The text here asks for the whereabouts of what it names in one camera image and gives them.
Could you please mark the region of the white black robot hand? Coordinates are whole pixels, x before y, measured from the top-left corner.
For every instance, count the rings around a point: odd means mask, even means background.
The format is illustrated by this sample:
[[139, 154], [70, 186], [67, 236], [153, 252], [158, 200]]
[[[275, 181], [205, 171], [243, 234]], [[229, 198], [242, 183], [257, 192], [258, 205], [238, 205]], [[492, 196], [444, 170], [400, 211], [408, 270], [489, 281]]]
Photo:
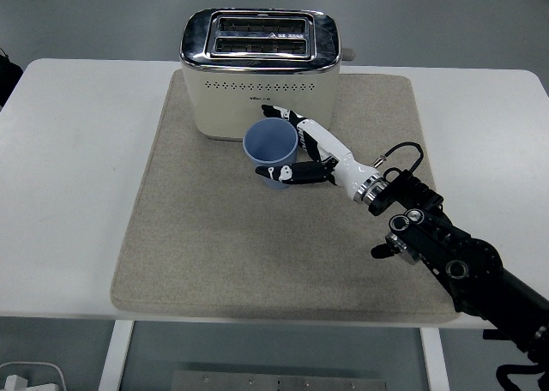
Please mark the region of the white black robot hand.
[[356, 202], [371, 202], [387, 182], [379, 171], [357, 162], [353, 153], [320, 123], [298, 113], [273, 105], [263, 105], [265, 117], [287, 120], [297, 132], [298, 145], [311, 158], [290, 165], [261, 165], [256, 173], [277, 182], [296, 185], [330, 182], [341, 186]]

